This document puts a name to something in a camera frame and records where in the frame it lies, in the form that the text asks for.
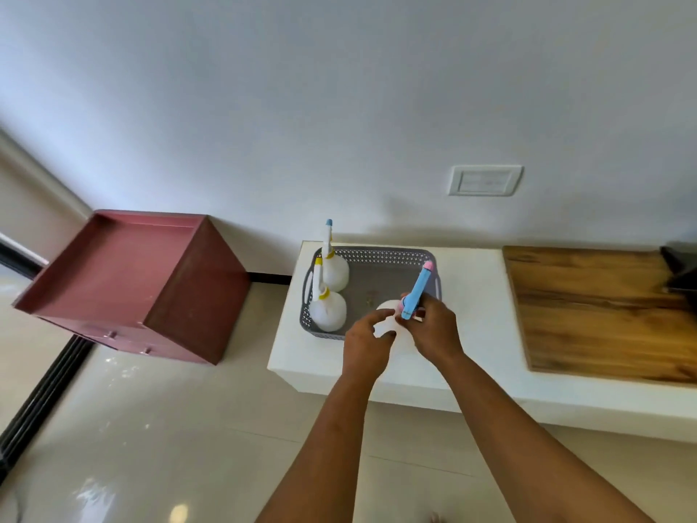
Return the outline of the person's right hand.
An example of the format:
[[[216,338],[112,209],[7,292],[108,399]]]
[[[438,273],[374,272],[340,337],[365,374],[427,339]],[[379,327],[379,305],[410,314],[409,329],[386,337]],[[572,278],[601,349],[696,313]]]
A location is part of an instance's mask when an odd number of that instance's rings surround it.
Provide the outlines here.
[[[457,317],[445,303],[441,319],[442,321],[436,325],[405,328],[412,334],[417,350],[440,371],[464,356]],[[400,324],[400,315],[396,316],[395,320]]]

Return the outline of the person's left hand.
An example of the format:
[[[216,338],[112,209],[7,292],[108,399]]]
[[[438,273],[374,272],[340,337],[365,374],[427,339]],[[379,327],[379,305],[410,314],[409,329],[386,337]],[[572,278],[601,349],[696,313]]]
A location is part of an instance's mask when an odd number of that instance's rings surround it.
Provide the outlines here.
[[[346,332],[342,375],[374,384],[388,366],[392,344],[375,343],[374,325],[394,315],[393,309],[376,309],[358,319]]]

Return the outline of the blue nozzle with pink tip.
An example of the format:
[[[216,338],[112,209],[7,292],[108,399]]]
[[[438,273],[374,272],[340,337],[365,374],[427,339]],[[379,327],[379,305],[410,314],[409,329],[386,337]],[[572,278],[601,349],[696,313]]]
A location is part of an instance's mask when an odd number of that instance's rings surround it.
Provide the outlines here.
[[[433,262],[426,261],[417,276],[414,286],[410,292],[402,296],[399,302],[399,314],[404,320],[412,319],[419,308],[421,308],[421,298],[428,285],[431,273],[433,272]]]

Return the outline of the white plastic bottle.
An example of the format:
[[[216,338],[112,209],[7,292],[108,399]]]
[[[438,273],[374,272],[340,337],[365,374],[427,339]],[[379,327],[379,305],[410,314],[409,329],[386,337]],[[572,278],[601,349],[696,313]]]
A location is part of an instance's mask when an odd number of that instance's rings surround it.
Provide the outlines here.
[[[394,315],[388,316],[388,318],[374,325],[374,336],[379,338],[385,335],[387,332],[394,331],[396,335],[390,349],[391,355],[418,354],[412,334],[395,320],[396,316],[401,315],[399,305],[399,300],[388,300],[379,305],[378,309],[393,309],[395,313]]]

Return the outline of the person's left forearm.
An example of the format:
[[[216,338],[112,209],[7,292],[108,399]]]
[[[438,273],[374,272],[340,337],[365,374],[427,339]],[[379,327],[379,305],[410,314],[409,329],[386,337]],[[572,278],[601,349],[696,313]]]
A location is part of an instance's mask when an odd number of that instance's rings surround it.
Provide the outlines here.
[[[352,523],[364,419],[377,376],[342,374],[255,523]]]

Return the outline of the person's right forearm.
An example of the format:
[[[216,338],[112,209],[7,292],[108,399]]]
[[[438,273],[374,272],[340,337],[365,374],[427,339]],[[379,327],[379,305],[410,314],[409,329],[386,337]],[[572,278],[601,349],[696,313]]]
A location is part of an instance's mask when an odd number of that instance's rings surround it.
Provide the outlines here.
[[[655,523],[463,352],[436,367],[517,523]]]

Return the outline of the grey perforated plastic basket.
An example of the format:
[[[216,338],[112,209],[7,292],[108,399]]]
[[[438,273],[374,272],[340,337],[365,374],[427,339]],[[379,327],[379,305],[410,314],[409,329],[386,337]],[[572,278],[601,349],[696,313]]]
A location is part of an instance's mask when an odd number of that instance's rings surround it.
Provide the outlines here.
[[[303,280],[299,319],[301,328],[316,337],[342,341],[346,331],[361,316],[412,288],[425,262],[431,262],[433,268],[424,292],[442,299],[443,287],[436,257],[430,251],[415,247],[338,246],[337,254],[349,266],[347,287],[340,291],[347,304],[347,317],[339,330],[324,332],[311,320],[309,313],[312,272],[315,258],[320,253],[318,248]]]

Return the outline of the white bottle with yellow collar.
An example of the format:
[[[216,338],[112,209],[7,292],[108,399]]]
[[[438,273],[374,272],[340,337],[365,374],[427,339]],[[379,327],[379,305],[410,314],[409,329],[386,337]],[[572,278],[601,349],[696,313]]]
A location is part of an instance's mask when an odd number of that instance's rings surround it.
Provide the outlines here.
[[[349,282],[350,270],[347,261],[340,256],[333,246],[333,221],[326,219],[321,257],[323,264],[323,281],[331,291],[344,290]]]
[[[309,301],[311,320],[323,332],[333,333],[344,326],[346,313],[346,301],[343,296],[331,290],[323,280],[323,257],[316,257]]]

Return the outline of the brown wooden board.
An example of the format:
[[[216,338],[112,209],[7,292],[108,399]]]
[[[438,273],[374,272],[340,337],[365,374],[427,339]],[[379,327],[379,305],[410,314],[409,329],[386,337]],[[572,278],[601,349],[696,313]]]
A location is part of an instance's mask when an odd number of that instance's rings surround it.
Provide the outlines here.
[[[658,251],[504,246],[534,372],[697,389],[697,309]]]

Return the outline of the red metal drawer cabinet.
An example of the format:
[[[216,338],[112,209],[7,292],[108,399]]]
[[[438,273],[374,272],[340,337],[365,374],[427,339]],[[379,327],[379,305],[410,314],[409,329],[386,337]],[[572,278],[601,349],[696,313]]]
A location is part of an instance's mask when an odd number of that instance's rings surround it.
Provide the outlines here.
[[[216,365],[250,285],[211,216],[97,210],[13,307],[117,351]]]

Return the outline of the dark black object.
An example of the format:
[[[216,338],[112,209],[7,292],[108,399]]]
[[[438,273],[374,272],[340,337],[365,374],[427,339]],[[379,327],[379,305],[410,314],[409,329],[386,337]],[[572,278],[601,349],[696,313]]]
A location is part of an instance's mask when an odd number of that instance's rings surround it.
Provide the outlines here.
[[[670,271],[664,292],[683,297],[697,316],[697,243],[673,243],[659,252]]]

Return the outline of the white wall switch plate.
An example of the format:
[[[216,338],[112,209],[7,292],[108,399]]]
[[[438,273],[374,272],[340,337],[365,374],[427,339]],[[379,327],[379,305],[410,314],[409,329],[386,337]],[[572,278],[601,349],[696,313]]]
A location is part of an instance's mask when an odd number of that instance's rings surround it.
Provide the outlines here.
[[[448,196],[513,196],[524,170],[523,165],[453,166]]]

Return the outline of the black sliding door frame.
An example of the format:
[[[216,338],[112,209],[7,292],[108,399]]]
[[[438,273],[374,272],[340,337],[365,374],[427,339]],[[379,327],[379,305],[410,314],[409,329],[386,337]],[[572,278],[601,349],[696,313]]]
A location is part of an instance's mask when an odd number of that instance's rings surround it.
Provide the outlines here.
[[[13,307],[41,269],[0,236],[0,485],[95,348]]]

